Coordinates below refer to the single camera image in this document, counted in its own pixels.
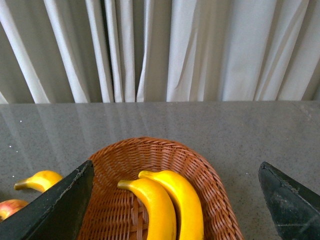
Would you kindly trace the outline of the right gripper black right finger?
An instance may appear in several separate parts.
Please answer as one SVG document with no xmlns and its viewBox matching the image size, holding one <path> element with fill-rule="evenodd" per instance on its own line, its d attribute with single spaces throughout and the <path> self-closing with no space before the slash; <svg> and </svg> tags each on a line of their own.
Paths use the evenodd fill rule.
<svg viewBox="0 0 320 240">
<path fill-rule="evenodd" d="M 268 162 L 258 179 L 278 235 L 283 240 L 320 238 L 320 196 Z"/>
</svg>

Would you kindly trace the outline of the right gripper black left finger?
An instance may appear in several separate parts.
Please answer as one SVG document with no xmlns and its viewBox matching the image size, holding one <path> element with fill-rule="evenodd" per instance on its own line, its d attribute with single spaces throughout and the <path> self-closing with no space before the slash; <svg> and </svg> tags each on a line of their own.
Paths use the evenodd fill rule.
<svg viewBox="0 0 320 240">
<path fill-rule="evenodd" d="M 2 240 L 75 240 L 90 202 L 94 165 L 85 161 L 68 176 L 0 224 Z"/>
</svg>

